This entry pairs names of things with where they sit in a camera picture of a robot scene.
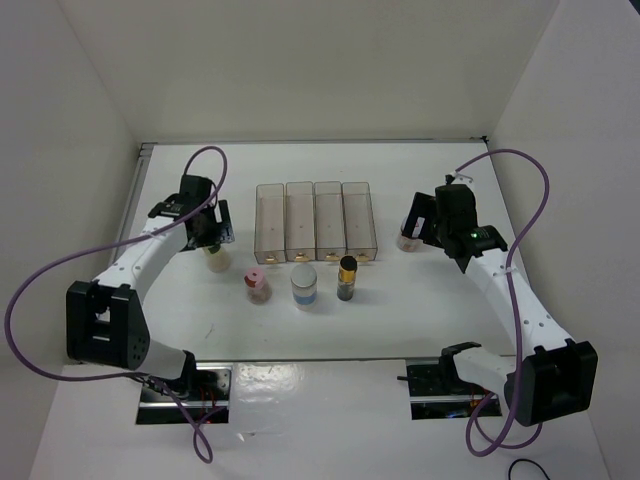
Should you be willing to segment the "yellow lid beige bottle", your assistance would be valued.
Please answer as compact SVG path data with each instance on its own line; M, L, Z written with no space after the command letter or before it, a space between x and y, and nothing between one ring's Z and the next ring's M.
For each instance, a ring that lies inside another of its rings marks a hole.
M231 265L231 257L221 245L206 247L203 249L203 253L209 270L214 273L224 272Z

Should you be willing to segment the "white lid red logo jar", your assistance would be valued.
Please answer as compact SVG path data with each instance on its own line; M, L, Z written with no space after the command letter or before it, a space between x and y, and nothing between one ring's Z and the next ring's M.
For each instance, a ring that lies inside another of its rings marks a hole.
M397 247L404 252L414 252L422 244L419 237L411 235L405 236L402 232L399 233L396 241Z

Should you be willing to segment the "pink lid spice bottle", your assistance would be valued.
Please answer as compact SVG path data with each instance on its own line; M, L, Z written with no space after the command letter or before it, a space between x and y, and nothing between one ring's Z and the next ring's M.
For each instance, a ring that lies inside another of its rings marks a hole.
M271 298L271 287L261 268L249 268L244 274L244 282L247 297L251 303L260 305L266 303Z

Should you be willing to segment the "gold black pepper grinder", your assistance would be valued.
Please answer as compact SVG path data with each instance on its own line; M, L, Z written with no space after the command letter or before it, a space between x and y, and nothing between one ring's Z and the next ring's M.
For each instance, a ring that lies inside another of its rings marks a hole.
M349 301L353 298L358 263L351 255L345 255L340 259L338 271L337 297L341 301Z

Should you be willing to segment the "silver lid blue label jar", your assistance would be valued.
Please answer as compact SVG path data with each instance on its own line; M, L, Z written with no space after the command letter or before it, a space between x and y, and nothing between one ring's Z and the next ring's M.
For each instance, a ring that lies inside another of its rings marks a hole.
M317 272L308 263L296 265L290 275L292 296L296 307L310 310L317 299Z

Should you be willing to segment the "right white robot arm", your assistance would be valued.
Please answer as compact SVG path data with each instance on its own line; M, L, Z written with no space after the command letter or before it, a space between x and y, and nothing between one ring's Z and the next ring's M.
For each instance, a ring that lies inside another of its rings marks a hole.
M516 358L489 352L477 342L446 347L438 381L450 393L469 384L496 394L522 426L532 426L589 408L598 355L577 342L543 306L508 261L508 244L492 225L478 222L476 199L465 184L417 192L403 225L423 243L442 249L484 295L507 332Z

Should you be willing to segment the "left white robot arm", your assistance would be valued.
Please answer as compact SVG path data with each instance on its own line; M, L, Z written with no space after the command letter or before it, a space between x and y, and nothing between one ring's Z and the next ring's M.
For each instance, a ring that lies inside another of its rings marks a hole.
M205 378L194 355L153 340L143 312L149 289L180 252L201 250L214 272L230 259L234 233L228 204L213 201L214 183L183 175L178 192L156 204L143 241L130 246L90 282L76 281L66 293L66 350L73 360L119 367L163 381L176 399L193 396Z

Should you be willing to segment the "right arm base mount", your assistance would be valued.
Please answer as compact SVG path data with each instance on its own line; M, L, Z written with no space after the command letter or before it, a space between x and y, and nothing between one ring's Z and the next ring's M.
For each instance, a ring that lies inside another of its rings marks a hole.
M488 394L472 383L448 383L433 359L407 361L396 379L407 387L413 420L467 419Z

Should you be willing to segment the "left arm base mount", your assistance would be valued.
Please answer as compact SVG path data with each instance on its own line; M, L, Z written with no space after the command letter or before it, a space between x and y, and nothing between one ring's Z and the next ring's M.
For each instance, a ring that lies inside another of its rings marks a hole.
M203 362L197 365L200 383L188 393L178 393L189 417L204 424L226 424L233 380L231 363ZM140 392L135 423L142 426L187 424L172 398L154 385L144 384Z

